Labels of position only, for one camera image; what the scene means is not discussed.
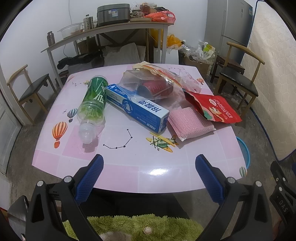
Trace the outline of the green fuzzy sleeve forearm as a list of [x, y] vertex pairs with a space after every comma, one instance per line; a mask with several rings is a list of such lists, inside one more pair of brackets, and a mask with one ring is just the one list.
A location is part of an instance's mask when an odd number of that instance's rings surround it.
[[102, 240], [196, 240], [203, 232], [194, 220], [154, 214], [87, 219]]

